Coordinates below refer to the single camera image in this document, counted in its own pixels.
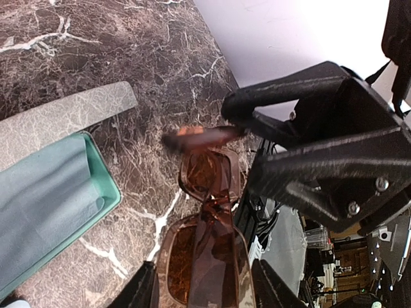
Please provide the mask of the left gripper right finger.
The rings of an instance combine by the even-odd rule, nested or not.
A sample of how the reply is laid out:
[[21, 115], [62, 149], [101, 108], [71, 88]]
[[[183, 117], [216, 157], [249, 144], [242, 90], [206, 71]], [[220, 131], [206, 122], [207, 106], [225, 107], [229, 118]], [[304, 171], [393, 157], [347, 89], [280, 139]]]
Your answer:
[[304, 308], [266, 260], [254, 259], [251, 267], [256, 305], [259, 308]]

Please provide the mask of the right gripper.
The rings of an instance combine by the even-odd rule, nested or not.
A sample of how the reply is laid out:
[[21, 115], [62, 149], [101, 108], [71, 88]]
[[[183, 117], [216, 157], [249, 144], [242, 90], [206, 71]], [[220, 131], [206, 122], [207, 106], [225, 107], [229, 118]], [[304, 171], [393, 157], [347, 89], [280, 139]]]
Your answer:
[[338, 90], [340, 138], [258, 157], [247, 187], [336, 233], [358, 223], [368, 234], [410, 203], [410, 130], [367, 82], [322, 62], [235, 90], [224, 99], [221, 115], [261, 138], [298, 141], [292, 120], [282, 121], [274, 112], [319, 103]]

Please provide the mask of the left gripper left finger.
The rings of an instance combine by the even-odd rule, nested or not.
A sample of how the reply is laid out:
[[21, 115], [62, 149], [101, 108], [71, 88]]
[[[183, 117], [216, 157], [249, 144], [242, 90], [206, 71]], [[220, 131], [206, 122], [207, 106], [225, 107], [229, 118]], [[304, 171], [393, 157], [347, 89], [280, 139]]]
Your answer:
[[155, 264], [144, 261], [135, 275], [110, 304], [110, 308], [133, 308], [150, 306], [155, 276]]

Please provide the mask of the brown sunglasses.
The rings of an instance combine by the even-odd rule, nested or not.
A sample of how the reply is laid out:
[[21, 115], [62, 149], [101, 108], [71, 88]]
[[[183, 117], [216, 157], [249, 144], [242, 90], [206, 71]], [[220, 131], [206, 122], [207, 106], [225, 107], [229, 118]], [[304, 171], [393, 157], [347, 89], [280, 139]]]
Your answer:
[[201, 206], [164, 237], [152, 307], [256, 306], [247, 244], [233, 222], [241, 192], [238, 155], [226, 148], [242, 136], [235, 126], [189, 126], [162, 136], [163, 146], [181, 157], [180, 189]]

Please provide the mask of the light grey glasses case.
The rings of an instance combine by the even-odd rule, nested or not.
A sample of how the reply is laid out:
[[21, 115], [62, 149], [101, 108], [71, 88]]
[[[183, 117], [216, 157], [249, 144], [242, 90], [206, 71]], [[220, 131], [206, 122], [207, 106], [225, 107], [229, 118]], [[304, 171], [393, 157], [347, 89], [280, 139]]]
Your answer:
[[87, 128], [134, 108], [119, 81], [1, 121], [1, 296], [108, 214], [118, 186]]

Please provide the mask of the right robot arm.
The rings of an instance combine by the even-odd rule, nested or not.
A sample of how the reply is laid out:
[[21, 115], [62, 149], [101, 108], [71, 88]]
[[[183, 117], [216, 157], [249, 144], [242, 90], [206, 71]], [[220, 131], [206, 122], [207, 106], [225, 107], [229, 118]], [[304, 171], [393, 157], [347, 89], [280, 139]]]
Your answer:
[[334, 232], [367, 235], [410, 205], [410, 2], [391, 1], [381, 42], [398, 67], [387, 103], [352, 70], [322, 62], [228, 95], [222, 117], [284, 148], [258, 155], [247, 189]]

